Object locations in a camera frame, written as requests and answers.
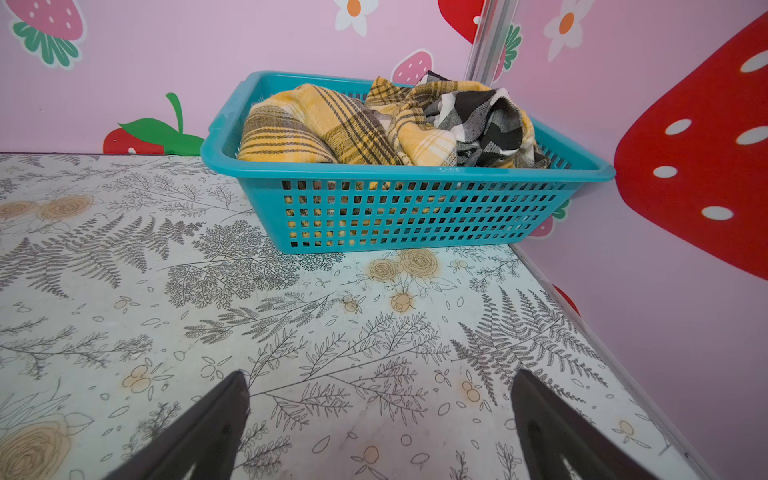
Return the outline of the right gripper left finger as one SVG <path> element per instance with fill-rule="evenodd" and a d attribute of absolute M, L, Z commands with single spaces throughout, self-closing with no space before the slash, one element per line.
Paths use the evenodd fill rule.
<path fill-rule="evenodd" d="M 236 370 L 107 477 L 229 479 L 246 427 L 249 403 L 245 376 Z"/>

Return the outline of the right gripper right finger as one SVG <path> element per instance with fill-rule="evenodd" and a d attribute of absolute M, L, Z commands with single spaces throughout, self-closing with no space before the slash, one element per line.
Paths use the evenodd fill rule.
<path fill-rule="evenodd" d="M 626 455 L 531 371 L 513 379 L 511 404 L 532 479 L 647 479 L 654 475 Z"/>

